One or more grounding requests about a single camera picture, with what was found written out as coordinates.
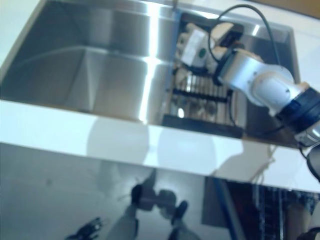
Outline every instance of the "metal sink wall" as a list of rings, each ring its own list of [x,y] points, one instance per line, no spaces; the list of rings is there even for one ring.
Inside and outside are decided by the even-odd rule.
[[[138,1],[46,1],[1,98],[159,123],[179,18]]]

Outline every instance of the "dish rack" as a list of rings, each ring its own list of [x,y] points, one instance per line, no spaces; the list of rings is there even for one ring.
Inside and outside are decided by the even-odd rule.
[[[241,138],[229,116],[228,88],[213,83],[207,73],[194,73],[184,66],[172,73],[162,125],[191,131]],[[238,94],[233,94],[231,112],[238,125]]]

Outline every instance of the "robotic arm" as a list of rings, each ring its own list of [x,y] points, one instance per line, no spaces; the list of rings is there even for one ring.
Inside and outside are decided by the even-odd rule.
[[[209,54],[209,34],[193,23],[179,36],[176,57],[189,67],[206,68],[216,84],[244,93],[257,106],[268,107],[269,114],[294,133],[300,146],[319,144],[320,93],[306,82],[295,84],[285,67],[264,63],[241,44],[218,46],[232,26],[229,22],[218,24],[210,35],[211,51],[219,62]]]

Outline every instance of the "stainless steel sink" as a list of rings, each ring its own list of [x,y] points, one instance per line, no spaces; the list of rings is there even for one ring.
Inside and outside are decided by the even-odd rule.
[[[181,3],[175,8],[171,3],[41,1],[2,66],[1,99],[242,138],[240,129],[231,126],[224,103],[218,103],[220,110],[211,120],[181,118],[170,110],[178,33],[188,21],[209,29],[218,16],[216,11]],[[261,21],[235,14],[224,20],[243,25],[240,41],[246,49],[274,63]],[[299,82],[293,31],[278,24],[271,28],[282,64]],[[278,124],[267,109],[244,96],[233,105],[238,124],[251,132]],[[295,145],[286,130],[247,137]]]
[[[179,16],[155,3],[75,2],[42,2],[1,97],[158,124]]]

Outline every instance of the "glossy surface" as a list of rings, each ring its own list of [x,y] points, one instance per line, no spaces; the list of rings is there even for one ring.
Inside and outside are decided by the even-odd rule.
[[[3,80],[2,97],[159,123],[176,14],[152,3],[95,4],[47,1]]]
[[[165,122],[164,115],[171,107],[166,93],[172,86],[178,32],[187,21],[208,30],[218,16],[204,8],[178,6],[173,9],[171,5],[137,0],[42,1],[29,21],[26,38],[20,39],[22,44],[16,44],[8,57],[8,71],[2,68],[6,74],[0,79],[1,98],[240,138],[241,131],[233,129],[228,108],[221,102],[204,103],[205,107],[202,100],[195,104],[194,109],[205,114],[199,117],[195,111],[191,118],[199,119],[204,129]],[[260,21],[234,14],[224,20],[244,25],[240,41],[246,49],[262,56],[266,63],[274,62],[272,51],[266,47],[267,31]],[[299,82],[292,30],[277,24],[271,27],[282,64]],[[225,92],[218,90],[218,97],[225,97]],[[234,102],[233,115],[248,132],[277,126],[267,109],[247,104],[243,96]],[[288,131],[251,139],[295,145]]]
[[[320,197],[8,144],[0,150],[6,240],[65,239],[96,217],[103,221],[98,240],[133,240],[135,233],[165,240],[174,227],[176,240],[296,240]],[[185,214],[172,226],[181,203]]]

